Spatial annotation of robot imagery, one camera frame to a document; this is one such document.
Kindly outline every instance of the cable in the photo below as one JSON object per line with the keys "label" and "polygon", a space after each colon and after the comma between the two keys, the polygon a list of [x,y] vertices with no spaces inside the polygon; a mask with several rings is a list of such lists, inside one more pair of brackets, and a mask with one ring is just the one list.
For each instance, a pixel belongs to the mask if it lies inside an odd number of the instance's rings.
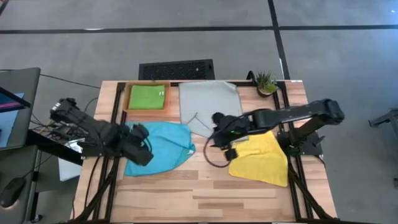
{"label": "cable", "polygon": [[[141,129],[137,128],[137,130],[138,130],[143,136],[145,136],[145,133],[144,133]],[[148,137],[146,137],[144,140],[142,140],[142,141],[146,144],[145,140],[147,140],[147,142],[148,142],[147,146],[149,147],[149,152],[152,152],[152,144],[150,143]]]}
{"label": "cable", "polygon": [[23,175],[21,178],[26,177],[28,174],[30,174],[32,171],[34,171],[36,168],[40,167],[43,163],[47,162],[50,158],[52,157],[52,155],[48,156],[48,158],[46,158],[43,162],[41,162],[39,165],[35,166],[33,169],[31,169],[30,171],[28,171],[28,173],[26,173],[25,175]]}
{"label": "cable", "polygon": [[225,164],[225,165],[217,165],[217,164],[212,163],[212,162],[209,160],[209,158],[207,157],[207,153],[206,153],[207,144],[210,142],[210,140],[212,140],[212,139],[214,138],[214,136],[215,136],[216,134],[218,134],[218,133],[224,131],[230,124],[232,124],[232,123],[235,122],[236,120],[239,120],[239,119],[241,119],[241,118],[247,117],[247,116],[249,116],[250,114],[252,114],[252,111],[249,112],[249,113],[244,113],[244,114],[242,114],[241,116],[238,116],[237,118],[232,119],[223,129],[213,132],[213,134],[211,134],[211,136],[206,140],[205,147],[203,147],[203,155],[204,155],[206,161],[207,161],[210,165],[212,165],[213,167],[218,167],[218,168],[224,168],[224,167],[228,167],[228,166],[229,166],[229,164],[231,163],[231,161],[228,161],[228,163]]}
{"label": "cable", "polygon": [[72,199],[72,220],[75,219],[75,196]]}
{"label": "cable", "polygon": [[68,82],[68,83],[73,83],[73,84],[76,84],[76,85],[82,85],[82,86],[87,86],[87,87],[91,87],[91,88],[100,89],[100,87],[98,87],[98,86],[93,86],[93,85],[87,85],[87,84],[84,84],[84,83],[73,82],[73,81],[65,80],[63,78],[53,77],[51,75],[43,75],[43,74],[40,74],[40,75],[42,75],[44,77],[48,77],[48,78],[54,78],[56,80],[61,80],[61,81]]}
{"label": "cable", "polygon": [[37,117],[32,113],[32,116],[37,120],[37,122],[39,122],[38,125],[42,125],[45,126],[39,119],[37,119]]}
{"label": "cable", "polygon": [[315,156],[315,158],[321,161],[321,163],[326,167],[325,161],[323,161],[323,159],[319,155],[313,155],[313,156]]}
{"label": "cable", "polygon": [[93,169],[91,170],[90,178],[88,179],[88,186],[87,186],[86,197],[85,197],[85,208],[87,207],[88,192],[90,191],[91,180],[93,178],[94,170],[95,170],[95,167],[97,166],[99,159],[100,159],[100,157],[98,156],[97,160],[95,160]]}
{"label": "cable", "polygon": [[207,139],[206,144],[205,144],[205,147],[203,148],[203,155],[205,156],[206,161],[207,161],[210,165],[212,165],[213,167],[218,167],[218,168],[228,167],[229,164],[231,163],[231,161],[228,161],[228,163],[225,164],[225,165],[217,165],[217,164],[212,163],[212,162],[209,160],[209,158],[207,157],[206,147],[207,147],[207,144],[210,142],[210,140],[211,140],[213,137],[214,137],[214,133]]}
{"label": "cable", "polygon": [[88,106],[89,106],[93,101],[95,101],[95,100],[98,100],[98,97],[93,98],[92,100],[90,100],[90,101],[87,103],[87,106],[86,106],[86,108],[85,108],[85,112],[87,111]]}
{"label": "cable", "polygon": [[40,125],[40,126],[43,126],[42,124],[39,124],[39,123],[37,123],[36,121],[30,121],[31,123],[34,123],[34,124],[37,124],[37,125]]}

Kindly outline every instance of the gray carpet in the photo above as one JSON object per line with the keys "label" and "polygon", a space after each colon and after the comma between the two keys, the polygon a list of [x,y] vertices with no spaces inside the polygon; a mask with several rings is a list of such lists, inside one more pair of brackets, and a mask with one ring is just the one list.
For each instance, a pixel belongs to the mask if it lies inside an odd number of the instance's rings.
{"label": "gray carpet", "polygon": [[[398,24],[393,0],[275,0],[280,26]],[[10,0],[0,29],[79,29],[173,26],[270,26],[266,0]],[[302,79],[309,100],[332,98],[346,113],[324,127],[322,146],[340,218],[396,223],[397,141],[386,124],[368,119],[398,107],[397,30],[282,31],[292,79]],[[244,79],[249,70],[282,78],[274,33],[264,31],[138,34],[0,35],[0,68],[41,67],[42,73],[100,86],[135,80],[140,63],[212,58],[218,80]],[[34,114],[46,121],[63,97],[85,106],[97,89],[41,77]],[[89,109],[93,114],[95,104]],[[39,198],[41,223],[70,216],[76,181]]]}

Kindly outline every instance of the gray cloth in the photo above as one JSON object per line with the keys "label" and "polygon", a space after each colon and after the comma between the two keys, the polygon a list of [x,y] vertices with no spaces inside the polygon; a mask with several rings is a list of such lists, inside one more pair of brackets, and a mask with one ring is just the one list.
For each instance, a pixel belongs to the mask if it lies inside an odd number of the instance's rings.
{"label": "gray cloth", "polygon": [[180,84],[180,117],[191,132],[206,138],[213,132],[211,116],[215,112],[242,115],[236,85],[224,81],[203,81]]}

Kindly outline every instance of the wood grain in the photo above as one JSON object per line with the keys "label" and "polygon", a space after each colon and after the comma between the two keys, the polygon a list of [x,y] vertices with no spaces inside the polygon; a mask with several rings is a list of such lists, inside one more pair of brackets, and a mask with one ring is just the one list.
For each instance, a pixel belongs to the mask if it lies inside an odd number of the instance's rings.
{"label": "wood grain", "polygon": [[[307,103],[302,82],[286,81],[289,102],[292,106]],[[105,81],[101,86],[95,112],[96,119],[110,120],[118,81]],[[239,87],[243,111],[258,108],[274,108],[272,98],[261,98],[250,86]],[[180,122],[178,87],[171,89],[170,108],[167,114],[128,115],[127,121]],[[283,107],[282,95],[279,95]],[[209,165],[203,156],[205,139],[192,134],[196,153],[184,164],[163,174],[142,177],[124,176],[127,160],[121,159],[111,215],[112,222],[271,222],[294,221],[292,199],[288,187],[232,177],[228,168],[219,169]],[[224,164],[224,155],[219,149],[209,148],[209,158]],[[335,208],[325,168],[316,158],[302,156],[308,189],[330,215]],[[78,184],[75,199],[76,214],[83,210],[88,178],[95,158],[88,158]],[[98,163],[88,198],[94,196],[98,187],[102,160]],[[103,197],[100,218],[104,217]],[[300,196],[302,216],[305,217]]]}

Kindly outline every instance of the black grate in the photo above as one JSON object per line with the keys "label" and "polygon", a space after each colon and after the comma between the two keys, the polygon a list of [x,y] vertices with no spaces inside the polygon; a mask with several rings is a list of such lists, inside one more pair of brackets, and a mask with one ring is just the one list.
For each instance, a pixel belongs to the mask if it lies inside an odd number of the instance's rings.
{"label": "black grate", "polygon": [[213,60],[145,63],[139,65],[140,80],[214,80]]}

